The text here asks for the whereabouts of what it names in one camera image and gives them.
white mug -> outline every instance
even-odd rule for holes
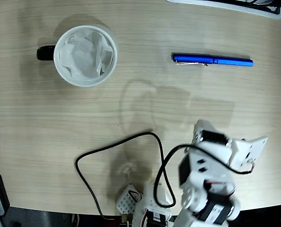
[[[94,30],[96,32],[101,33],[110,43],[112,49],[113,49],[113,58],[111,61],[111,64],[107,71],[105,71],[100,77],[92,79],[90,81],[80,81],[76,80],[71,76],[71,73],[68,68],[64,67],[60,63],[60,49],[64,46],[66,40],[72,36],[75,32],[77,32],[80,29],[89,28],[91,30]],[[61,77],[68,83],[78,86],[78,87],[93,87],[95,85],[103,83],[114,71],[116,63],[117,63],[117,57],[118,57],[118,44],[115,38],[115,35],[113,32],[111,32],[110,29],[108,29],[106,26],[102,25],[82,25],[74,27],[68,31],[66,31],[57,41],[56,45],[50,45],[50,46],[42,46],[37,49],[36,57],[38,60],[41,61],[54,61],[55,68],[57,72],[60,74]]]

pen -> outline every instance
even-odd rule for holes
[[[203,64],[207,66],[207,64],[220,64],[249,67],[254,65],[251,59],[213,56],[209,54],[173,53],[172,59],[178,65]]]

wooden table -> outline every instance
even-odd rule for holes
[[[93,88],[65,82],[36,49],[69,28],[116,35],[114,73]],[[249,56],[253,68],[176,66],[172,52]],[[0,0],[0,173],[12,206],[97,214],[74,159],[153,129],[165,153],[207,119],[231,137],[269,140],[254,172],[234,175],[242,209],[281,204],[281,20],[165,0]],[[180,211],[177,165],[167,170]],[[141,190],[160,166],[147,136],[81,161],[104,214],[127,183]]]

tissue paper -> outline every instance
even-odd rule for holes
[[[85,29],[72,34],[60,50],[60,63],[80,81],[98,78],[108,70],[113,49],[99,32]]]

black wire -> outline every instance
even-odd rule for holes
[[[163,205],[161,203],[159,203],[158,201],[158,198],[157,198],[157,187],[158,187],[158,183],[160,181],[160,177],[161,177],[161,174],[163,173],[163,171],[165,171],[165,167],[167,165],[167,163],[169,162],[170,158],[176,153],[176,151],[180,150],[181,148],[195,148],[195,149],[198,149],[200,150],[201,152],[205,153],[206,155],[208,155],[209,157],[211,157],[212,159],[214,159],[215,161],[219,162],[221,165],[223,165],[224,167],[226,167],[228,170],[236,173],[236,174],[241,174],[241,175],[245,175],[245,174],[250,174],[251,172],[253,172],[253,169],[254,169],[254,165],[252,165],[252,168],[250,171],[244,171],[244,172],[239,172],[237,170],[234,170],[232,169],[231,167],[229,167],[227,164],[225,164],[224,162],[222,162],[221,160],[219,160],[217,157],[215,157],[214,155],[210,154],[209,152],[207,152],[206,150],[200,148],[200,147],[197,147],[193,144],[181,144],[181,145],[178,145],[176,147],[174,147],[169,153],[168,155],[165,157],[165,160],[162,162],[160,168],[159,168],[159,171],[157,173],[157,176],[156,176],[156,179],[155,179],[155,183],[154,183],[154,188],[153,188],[153,196],[154,196],[154,200],[155,202],[161,206],[161,207],[164,207],[164,208],[170,208],[170,207],[173,207],[174,205],[170,204],[170,205]]]
[[[84,182],[84,184],[86,185],[86,187],[88,188],[89,192],[92,194],[93,199],[94,199],[94,201],[95,201],[95,204],[96,204],[96,206],[97,206],[98,212],[99,212],[99,214],[101,215],[101,217],[104,218],[105,220],[113,220],[113,219],[108,219],[108,218],[106,218],[106,217],[103,215],[102,210],[101,210],[101,208],[100,208],[100,206],[99,206],[99,202],[98,202],[98,200],[97,200],[97,198],[96,198],[96,196],[95,196],[95,193],[93,192],[93,190],[92,190],[92,188],[90,187],[90,185],[88,184],[87,180],[84,178],[84,176],[83,176],[82,173],[80,172],[80,169],[79,169],[79,167],[78,167],[78,162],[79,162],[79,160],[81,160],[81,159],[82,159],[83,157],[85,157],[85,156],[88,156],[88,155],[91,155],[91,154],[95,154],[95,153],[100,152],[100,151],[103,151],[103,150],[108,150],[108,149],[110,149],[110,148],[113,148],[113,147],[116,147],[116,146],[121,145],[121,144],[123,144],[123,143],[126,143],[126,142],[128,142],[128,141],[130,141],[130,140],[133,140],[133,139],[135,139],[135,138],[137,138],[137,137],[141,137],[141,136],[145,136],[145,135],[152,135],[152,136],[154,136],[154,137],[156,138],[156,140],[157,140],[157,142],[158,142],[158,145],[159,145],[159,149],[160,149],[161,162],[163,163],[163,162],[164,162],[164,156],[163,156],[163,148],[162,148],[161,140],[159,139],[159,137],[158,137],[155,133],[150,132],[150,131],[148,131],[148,132],[142,132],[142,133],[136,134],[136,135],[134,135],[134,136],[128,137],[128,138],[126,138],[126,139],[124,139],[124,140],[121,140],[121,141],[119,141],[119,142],[116,142],[116,143],[114,143],[114,144],[111,144],[111,145],[109,145],[109,146],[106,146],[106,147],[103,147],[103,148],[100,148],[100,149],[96,149],[96,150],[93,150],[93,151],[88,151],[88,152],[86,152],[86,153],[80,155],[79,157],[77,157],[77,159],[75,160],[75,168],[76,168],[76,170],[77,170],[77,173],[78,173],[79,177],[82,179],[82,181]],[[172,190],[172,188],[171,188],[171,186],[170,186],[170,182],[169,182],[169,180],[168,180],[168,176],[167,176],[167,173],[166,173],[165,169],[162,171],[162,173],[163,173],[163,175],[164,175],[165,182],[166,182],[166,184],[167,184],[167,186],[168,186],[168,189],[169,189],[170,194],[171,194],[172,199],[173,199],[173,203],[171,204],[171,207],[173,207],[173,206],[175,206],[175,204],[176,204],[176,198],[175,198],[174,192],[173,192],[173,190]]]

